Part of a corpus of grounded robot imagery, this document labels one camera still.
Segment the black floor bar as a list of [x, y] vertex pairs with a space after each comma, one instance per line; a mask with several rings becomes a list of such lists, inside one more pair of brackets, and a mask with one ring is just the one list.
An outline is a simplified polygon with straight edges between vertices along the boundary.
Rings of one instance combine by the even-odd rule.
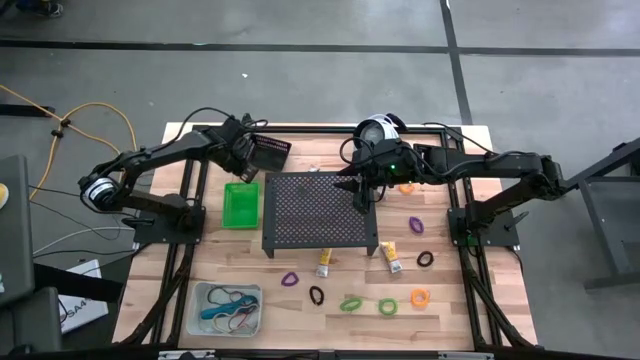
[[55, 113], [55, 108], [50, 106], [40, 110], [31, 105], [0, 104], [0, 116], [46, 118], [51, 117], [51, 113]]

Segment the maroon rubber band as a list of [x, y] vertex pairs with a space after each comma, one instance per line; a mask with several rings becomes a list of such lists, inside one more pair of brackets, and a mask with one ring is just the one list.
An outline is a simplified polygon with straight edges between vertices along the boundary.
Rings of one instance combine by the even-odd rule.
[[255, 332], [260, 318], [260, 311], [257, 305], [249, 305], [238, 308], [229, 316], [227, 325], [230, 333], [253, 333]]

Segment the dark grey case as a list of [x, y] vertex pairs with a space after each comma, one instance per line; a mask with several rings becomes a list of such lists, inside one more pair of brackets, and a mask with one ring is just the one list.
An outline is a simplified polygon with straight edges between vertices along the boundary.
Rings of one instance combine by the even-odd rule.
[[62, 349], [58, 292], [47, 287], [0, 307], [0, 355], [28, 345], [38, 352]]

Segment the black aluminium rig frame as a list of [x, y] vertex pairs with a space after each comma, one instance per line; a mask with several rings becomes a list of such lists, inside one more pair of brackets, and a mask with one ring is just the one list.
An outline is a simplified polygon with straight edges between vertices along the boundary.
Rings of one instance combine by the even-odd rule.
[[[269, 134], [292, 143], [284, 171], [319, 168], [336, 171], [345, 164], [337, 154], [343, 139], [353, 130], [346, 126], [310, 124], [289, 134]], [[204, 239], [196, 246], [188, 284], [186, 315], [192, 310], [190, 297], [200, 282], [252, 285], [262, 289], [261, 325], [247, 338], [196, 336], [182, 321], [179, 347], [233, 349], [322, 349], [322, 350], [471, 350], [473, 342], [457, 248], [450, 239], [446, 212], [451, 207], [444, 186], [420, 185], [409, 195], [387, 190], [377, 204], [377, 225], [382, 241], [395, 242], [403, 271], [391, 274], [379, 250], [371, 257], [363, 248], [333, 250], [327, 278], [315, 275], [320, 250], [276, 250], [273, 259], [262, 250], [261, 226], [254, 230], [221, 227], [223, 187], [236, 181], [211, 165], [204, 190], [207, 219]], [[425, 233], [411, 232], [410, 216], [424, 223]], [[421, 268], [420, 252], [428, 250], [434, 263]], [[167, 246], [154, 244], [132, 262], [112, 341], [129, 336], [159, 295]], [[485, 250], [490, 282], [496, 302], [528, 341], [536, 344], [536, 333], [526, 288], [517, 258], [503, 248]], [[300, 278], [297, 285], [280, 284], [288, 272]], [[312, 304], [308, 290], [319, 286], [325, 293], [321, 306]], [[410, 295], [425, 289], [426, 307], [415, 308]], [[363, 300], [351, 312], [339, 304], [350, 297]], [[378, 311], [378, 301], [394, 298], [399, 309], [393, 316]]]

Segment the grey cabinet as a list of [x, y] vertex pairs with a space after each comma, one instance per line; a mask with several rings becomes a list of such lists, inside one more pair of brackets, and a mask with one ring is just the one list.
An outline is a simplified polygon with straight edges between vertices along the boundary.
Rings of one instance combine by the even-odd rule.
[[34, 289], [27, 161], [23, 155], [0, 159], [0, 184], [8, 199], [0, 209], [0, 308]]

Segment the tan rubber band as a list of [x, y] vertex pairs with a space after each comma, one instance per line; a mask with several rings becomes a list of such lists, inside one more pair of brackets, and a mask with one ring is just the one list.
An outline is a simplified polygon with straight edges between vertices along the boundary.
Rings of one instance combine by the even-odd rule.
[[216, 332], [223, 334], [251, 334], [253, 328], [248, 324], [248, 314], [216, 315], [212, 319], [212, 326]]

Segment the person's shoe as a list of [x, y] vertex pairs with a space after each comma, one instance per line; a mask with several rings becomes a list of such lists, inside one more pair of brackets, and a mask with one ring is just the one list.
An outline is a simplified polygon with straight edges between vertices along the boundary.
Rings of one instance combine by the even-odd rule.
[[64, 7], [58, 0], [18, 0], [16, 8], [22, 12], [46, 18], [57, 18], [63, 14]]

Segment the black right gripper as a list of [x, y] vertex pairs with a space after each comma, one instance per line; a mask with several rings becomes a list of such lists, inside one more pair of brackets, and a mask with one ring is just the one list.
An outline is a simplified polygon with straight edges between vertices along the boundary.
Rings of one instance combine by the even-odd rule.
[[334, 183], [338, 189], [355, 193], [353, 206], [360, 214], [369, 214], [373, 200], [382, 200], [386, 193], [387, 180], [385, 175], [377, 172], [362, 171], [360, 183], [355, 179]]

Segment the black plastic basket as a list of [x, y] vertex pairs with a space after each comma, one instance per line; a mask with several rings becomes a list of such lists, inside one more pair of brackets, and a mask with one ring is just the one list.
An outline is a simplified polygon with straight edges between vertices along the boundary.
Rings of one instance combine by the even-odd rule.
[[279, 139], [253, 134], [253, 150], [249, 161], [256, 167], [271, 172], [281, 172], [284, 168], [292, 144]]

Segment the black rubber band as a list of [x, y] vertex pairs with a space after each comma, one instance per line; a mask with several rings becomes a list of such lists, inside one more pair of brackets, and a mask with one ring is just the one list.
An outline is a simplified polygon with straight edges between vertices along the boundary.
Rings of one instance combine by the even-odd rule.
[[223, 286], [212, 287], [207, 292], [206, 300], [214, 307], [237, 302], [239, 302], [241, 305], [244, 305], [251, 302], [246, 293], [239, 290], [232, 290]]

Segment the black beam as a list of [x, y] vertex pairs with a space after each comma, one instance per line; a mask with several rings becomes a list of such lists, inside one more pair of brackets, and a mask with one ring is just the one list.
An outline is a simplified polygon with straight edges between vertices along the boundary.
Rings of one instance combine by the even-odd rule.
[[35, 289], [53, 287], [60, 295], [115, 303], [120, 299], [123, 285], [119, 282], [89, 277], [58, 268], [35, 264]]

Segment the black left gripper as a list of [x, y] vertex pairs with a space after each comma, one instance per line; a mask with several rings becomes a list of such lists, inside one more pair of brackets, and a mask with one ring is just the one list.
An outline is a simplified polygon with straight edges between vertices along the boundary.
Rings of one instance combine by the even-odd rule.
[[248, 136], [257, 128], [257, 120], [250, 116], [239, 119], [226, 119], [217, 134], [224, 140], [222, 149], [217, 153], [217, 163], [229, 173], [241, 173], [244, 183], [251, 183], [259, 169], [248, 161], [250, 149]]

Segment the white cardboard box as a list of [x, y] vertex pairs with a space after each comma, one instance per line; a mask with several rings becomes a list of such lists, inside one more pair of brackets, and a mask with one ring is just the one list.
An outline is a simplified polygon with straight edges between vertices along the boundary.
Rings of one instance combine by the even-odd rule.
[[[72, 273], [94, 278], [102, 278], [97, 259], [69, 268]], [[61, 332], [66, 334], [109, 314], [108, 305], [103, 301], [68, 295], [58, 296]]]

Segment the silver metal bracket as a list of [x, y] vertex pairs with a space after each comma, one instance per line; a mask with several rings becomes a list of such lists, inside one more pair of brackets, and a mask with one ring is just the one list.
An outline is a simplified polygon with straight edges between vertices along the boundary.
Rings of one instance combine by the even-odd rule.
[[161, 351], [157, 360], [216, 360], [216, 355], [209, 350], [171, 350]]
[[438, 360], [495, 360], [491, 353], [446, 351], [438, 353]]

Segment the black perforated metal riser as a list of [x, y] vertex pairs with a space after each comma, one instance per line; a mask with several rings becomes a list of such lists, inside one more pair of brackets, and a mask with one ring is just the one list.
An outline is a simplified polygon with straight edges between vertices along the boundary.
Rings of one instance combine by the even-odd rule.
[[362, 214], [353, 194], [336, 186], [347, 177], [334, 172], [265, 175], [262, 250], [272, 258], [282, 249], [364, 248], [379, 244], [375, 206]]

